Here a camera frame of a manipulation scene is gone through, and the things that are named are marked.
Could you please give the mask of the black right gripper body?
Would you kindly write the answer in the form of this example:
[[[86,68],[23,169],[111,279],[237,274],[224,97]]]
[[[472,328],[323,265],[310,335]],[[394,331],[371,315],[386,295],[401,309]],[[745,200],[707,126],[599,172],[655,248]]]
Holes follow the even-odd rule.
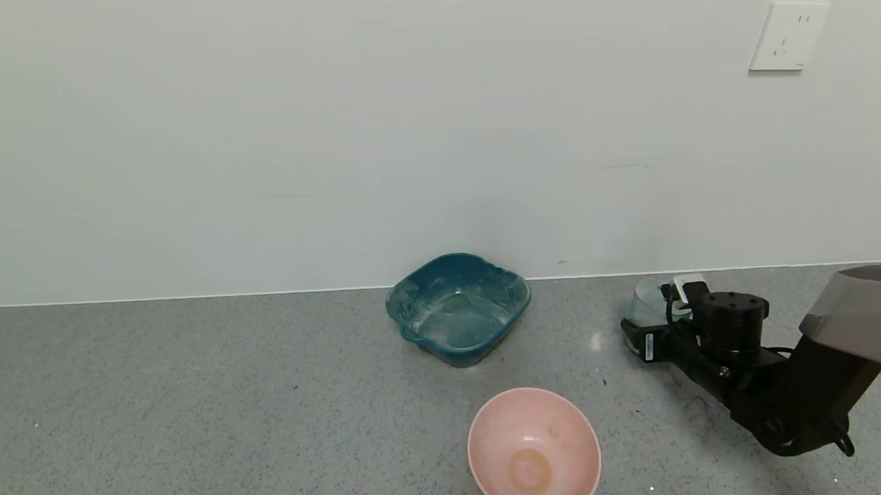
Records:
[[[683,355],[687,346],[695,345],[692,322],[654,325],[638,328],[639,355],[644,363],[672,362]]]

